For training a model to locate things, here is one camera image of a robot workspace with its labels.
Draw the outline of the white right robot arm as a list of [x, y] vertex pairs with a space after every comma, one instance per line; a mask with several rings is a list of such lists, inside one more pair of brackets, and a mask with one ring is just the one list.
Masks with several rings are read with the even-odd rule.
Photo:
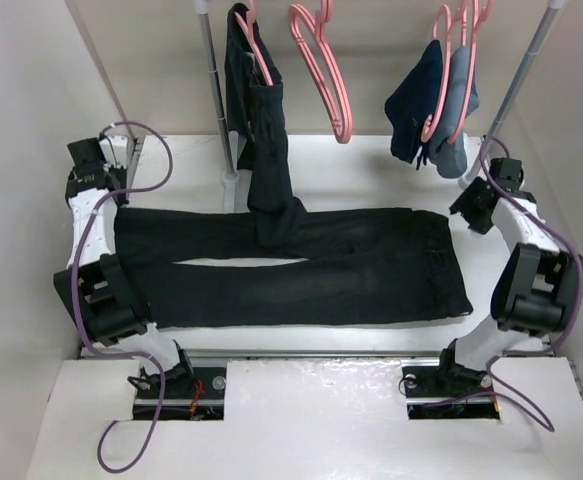
[[475, 178], [450, 207], [471, 231], [497, 229], [510, 252], [495, 286], [489, 315], [444, 349], [433, 381], [444, 393], [473, 393], [488, 362], [526, 338], [562, 334], [582, 300], [583, 257], [547, 230], [535, 197], [522, 190], [522, 162], [496, 158], [490, 179]]

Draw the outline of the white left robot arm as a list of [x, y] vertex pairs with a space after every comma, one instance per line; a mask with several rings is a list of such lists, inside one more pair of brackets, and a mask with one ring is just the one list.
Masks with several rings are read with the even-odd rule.
[[130, 155], [127, 140], [92, 137], [72, 142], [73, 160], [65, 190], [72, 213], [73, 245], [65, 270], [53, 285], [84, 345], [100, 355], [121, 358], [136, 353], [140, 374], [129, 382], [139, 391], [181, 397], [196, 384], [188, 355], [159, 332], [146, 296], [116, 253], [114, 223], [127, 202], [108, 194], [126, 187], [127, 165], [117, 155]]

